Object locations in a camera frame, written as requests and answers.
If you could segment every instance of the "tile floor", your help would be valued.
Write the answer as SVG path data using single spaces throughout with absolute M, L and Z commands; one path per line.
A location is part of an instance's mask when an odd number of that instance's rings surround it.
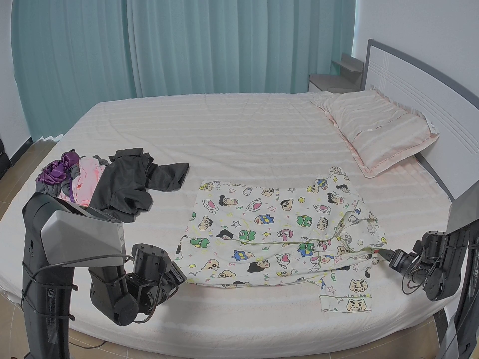
M 33 144 L 14 167 L 0 179 L 0 219 L 10 202 L 20 190 L 33 170 L 40 164 L 55 143 L 39 141 Z M 88 335 L 70 331 L 70 342 L 92 347 L 102 341 Z M 355 349 L 298 357 L 301 359 L 433 359 L 439 346 L 434 318 L 431 317 L 418 326 L 398 331 Z M 113 343 L 101 348 L 85 350 L 70 345 L 76 359 L 174 359 L 174 357 L 131 349 Z M 19 306 L 0 296 L 0 359 L 11 357 L 21 359 L 28 352 L 23 313 Z M 479 359 L 479 349 L 472 356 Z

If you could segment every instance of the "teal curtain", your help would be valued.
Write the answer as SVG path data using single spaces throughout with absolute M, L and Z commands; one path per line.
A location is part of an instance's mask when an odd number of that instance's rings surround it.
M 33 138 L 100 101 L 307 91 L 351 54 L 356 0 L 14 0 L 12 51 Z

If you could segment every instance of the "bed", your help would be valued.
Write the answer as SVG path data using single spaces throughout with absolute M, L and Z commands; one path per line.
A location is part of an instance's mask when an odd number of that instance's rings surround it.
M 106 158 L 118 149 L 143 147 L 159 164 L 190 164 L 180 190 L 150 191 L 150 211 L 124 225 L 127 251 L 145 242 L 173 256 L 202 180 L 305 187 L 331 165 L 347 171 L 385 229 L 388 247 L 410 251 L 426 231 L 445 229 L 450 199 L 477 180 L 479 166 L 479 131 L 474 126 L 479 99 L 458 92 L 457 86 L 435 77 L 434 70 L 415 66 L 416 61 L 385 45 L 368 45 L 363 86 L 379 87 L 407 105 L 414 101 L 441 132 L 419 156 L 423 164 L 410 157 L 373 179 L 362 175 L 338 130 L 311 103 L 321 99 L 320 93 L 185 95 L 99 103 L 45 157 L 0 222 L 0 287 L 18 300 L 21 208 L 34 192 L 41 167 L 72 148 L 80 155 Z M 428 105 L 421 106 L 423 101 Z M 448 105 L 455 105 L 456 111 L 448 112 Z M 459 175 L 441 156 L 451 146 L 451 159 L 465 164 Z M 120 327 L 91 304 L 86 268 L 76 269 L 74 283 L 79 291 L 71 301 L 73 329 L 184 358 L 274 358 L 344 350 L 417 325 L 450 302 L 430 302 L 423 291 L 403 295 L 401 277 L 382 262 L 371 283 L 380 300 L 370 313 L 322 313 L 317 288 L 308 283 L 235 290 L 183 284 L 148 323 Z

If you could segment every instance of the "white cartoon pajamas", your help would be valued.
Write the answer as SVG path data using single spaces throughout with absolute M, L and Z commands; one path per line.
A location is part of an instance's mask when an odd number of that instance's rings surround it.
M 341 168 L 307 188 L 203 182 L 176 262 L 188 283 L 235 288 L 308 281 L 323 311 L 370 311 L 386 244 Z

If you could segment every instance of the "pillow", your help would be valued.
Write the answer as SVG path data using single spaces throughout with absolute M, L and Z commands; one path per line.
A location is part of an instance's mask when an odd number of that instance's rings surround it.
M 375 90 L 335 94 L 319 106 L 366 178 L 427 148 L 439 136 L 422 113 L 399 107 Z

